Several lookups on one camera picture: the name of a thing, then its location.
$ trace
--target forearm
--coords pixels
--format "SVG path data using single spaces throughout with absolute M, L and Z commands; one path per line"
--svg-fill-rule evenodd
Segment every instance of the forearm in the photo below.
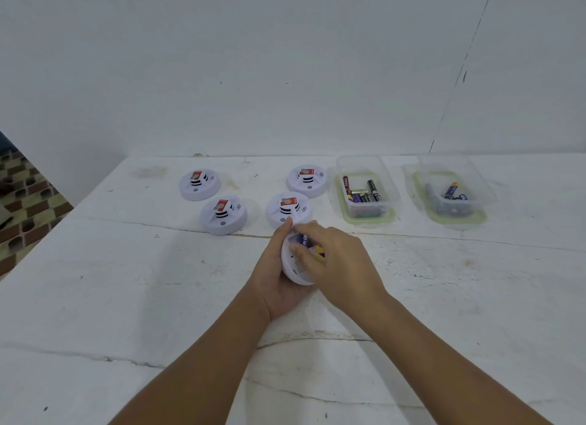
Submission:
M 355 321 L 383 349 L 439 425 L 548 424 L 391 296 Z
M 243 288 L 199 340 L 139 392 L 111 425 L 224 423 L 268 322 L 266 307 Z

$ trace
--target hand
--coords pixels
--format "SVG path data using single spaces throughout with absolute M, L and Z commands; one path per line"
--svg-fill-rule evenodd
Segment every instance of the hand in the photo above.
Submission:
M 293 229 L 308 235 L 324 249 L 325 262 L 320 263 L 303 245 L 291 245 L 291 251 L 309 271 L 316 286 L 349 317 L 355 319 L 379 296 L 388 295 L 359 238 L 335 227 L 326 229 L 316 221 L 296 224 Z
M 250 288 L 266 305 L 269 319 L 281 317 L 291 311 L 313 289 L 293 283 L 282 272 L 281 248 L 285 237 L 291 232 L 293 220 L 287 220 L 275 230 L 268 245 L 259 258 L 246 287 Z

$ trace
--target smoke detector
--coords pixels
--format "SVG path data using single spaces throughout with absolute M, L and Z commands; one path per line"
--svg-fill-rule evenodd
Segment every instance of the smoke detector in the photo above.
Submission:
M 299 192 L 283 192 L 271 198 L 265 210 L 269 224 L 273 228 L 281 226 L 287 217 L 293 224 L 308 223 L 312 219 L 309 199 Z
M 234 195 L 208 201 L 199 213 L 199 222 L 212 235 L 228 235 L 242 229 L 248 214 L 244 201 Z
M 189 172 L 179 180 L 181 196 L 189 201 L 205 200 L 220 190 L 220 177 L 211 169 Z
M 324 250 L 318 245 L 311 244 L 311 240 L 307 235 L 293 231 L 285 238 L 283 246 L 281 247 L 281 265 L 283 267 L 283 272 L 289 280 L 304 286 L 312 285 L 313 281 L 311 280 L 311 275 L 307 272 L 303 264 L 295 258 L 293 252 L 291 252 L 289 248 L 291 244 L 302 244 L 309 249 L 318 261 L 325 260 Z
M 287 189 L 315 198 L 327 189 L 327 172 L 314 164 L 304 164 L 289 172 Z

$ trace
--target right hand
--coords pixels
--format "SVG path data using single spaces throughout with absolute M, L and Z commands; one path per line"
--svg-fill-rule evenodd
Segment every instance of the right hand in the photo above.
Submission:
M 293 229 L 306 234 L 325 252 L 320 263 L 303 245 L 291 245 L 291 251 L 311 275 L 324 296 L 349 317 L 355 318 L 382 295 L 383 281 L 359 238 L 335 227 L 324 228 L 316 221 L 296 224 Z

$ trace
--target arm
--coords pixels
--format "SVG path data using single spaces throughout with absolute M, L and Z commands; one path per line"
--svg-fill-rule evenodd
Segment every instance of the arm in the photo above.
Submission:
M 439 425 L 549 424 L 391 297 L 358 238 L 317 223 L 294 229 L 324 248 L 320 263 L 292 247 L 318 288 L 382 348 Z
M 225 423 L 240 380 L 269 322 L 311 287 L 281 275 L 289 218 L 268 243 L 250 279 L 216 322 L 132 399 L 110 425 Z

